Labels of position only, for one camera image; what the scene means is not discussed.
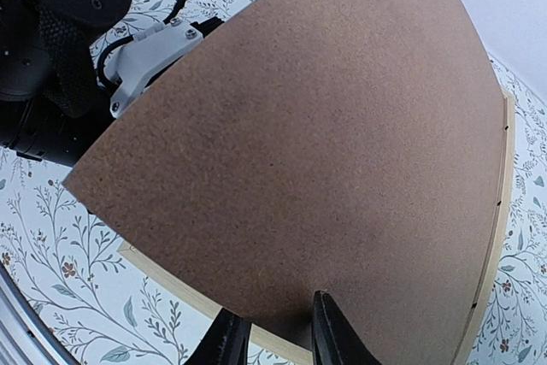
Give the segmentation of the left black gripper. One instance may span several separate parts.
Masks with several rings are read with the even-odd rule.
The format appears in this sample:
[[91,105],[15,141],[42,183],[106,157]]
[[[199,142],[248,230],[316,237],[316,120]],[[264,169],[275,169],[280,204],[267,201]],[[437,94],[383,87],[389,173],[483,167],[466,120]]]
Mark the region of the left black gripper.
[[72,167],[110,124],[109,100],[103,97],[77,119],[43,96],[2,102],[1,146],[28,160]]

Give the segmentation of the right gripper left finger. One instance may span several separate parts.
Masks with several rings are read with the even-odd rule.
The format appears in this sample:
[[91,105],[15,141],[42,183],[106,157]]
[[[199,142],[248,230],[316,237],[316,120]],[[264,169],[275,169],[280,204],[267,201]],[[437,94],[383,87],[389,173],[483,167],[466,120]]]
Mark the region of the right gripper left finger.
[[221,309],[194,351],[194,363],[246,364],[251,323],[227,309]]

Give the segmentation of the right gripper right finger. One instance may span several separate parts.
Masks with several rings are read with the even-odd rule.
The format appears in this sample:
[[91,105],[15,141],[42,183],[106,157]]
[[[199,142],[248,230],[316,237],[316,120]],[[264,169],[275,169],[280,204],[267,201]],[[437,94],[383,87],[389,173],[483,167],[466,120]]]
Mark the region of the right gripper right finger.
[[316,291],[312,309],[313,364],[380,365],[330,294]]

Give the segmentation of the wooden picture frame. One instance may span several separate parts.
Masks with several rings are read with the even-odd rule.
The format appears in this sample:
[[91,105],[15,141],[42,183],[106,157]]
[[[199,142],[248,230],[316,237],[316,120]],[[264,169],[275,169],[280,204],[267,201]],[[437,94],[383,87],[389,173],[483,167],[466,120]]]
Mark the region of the wooden picture frame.
[[[503,96],[504,146],[493,226],[489,244],[485,252],[485,262],[480,274],[479,284],[473,297],[472,307],[468,312],[462,336],[458,341],[455,354],[451,360],[453,364],[466,363],[473,347],[473,342],[485,314],[491,286],[496,277],[505,230],[508,224],[514,174],[515,98],[505,88],[501,89],[501,93]],[[118,252],[143,274],[202,315],[211,319],[220,311],[221,307],[218,303],[215,303],[210,298],[205,297],[183,281],[177,279],[126,240],[121,243]],[[311,364],[313,362],[310,350],[277,337],[256,325],[251,328],[250,342],[294,364]]]

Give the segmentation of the brown backing board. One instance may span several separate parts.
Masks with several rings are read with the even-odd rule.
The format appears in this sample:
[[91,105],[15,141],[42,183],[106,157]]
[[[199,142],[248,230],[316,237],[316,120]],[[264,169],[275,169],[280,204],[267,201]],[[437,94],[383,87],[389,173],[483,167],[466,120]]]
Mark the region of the brown backing board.
[[303,342],[324,290],[384,364],[450,364],[491,242],[503,120],[461,0],[256,0],[64,185],[286,339]]

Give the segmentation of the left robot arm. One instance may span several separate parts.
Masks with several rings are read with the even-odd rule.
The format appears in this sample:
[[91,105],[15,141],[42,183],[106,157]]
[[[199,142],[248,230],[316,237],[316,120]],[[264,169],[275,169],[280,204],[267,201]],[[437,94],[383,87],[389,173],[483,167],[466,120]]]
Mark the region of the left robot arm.
[[17,156],[73,166],[168,68],[202,39],[178,14],[91,45],[132,0],[1,0],[1,144]]

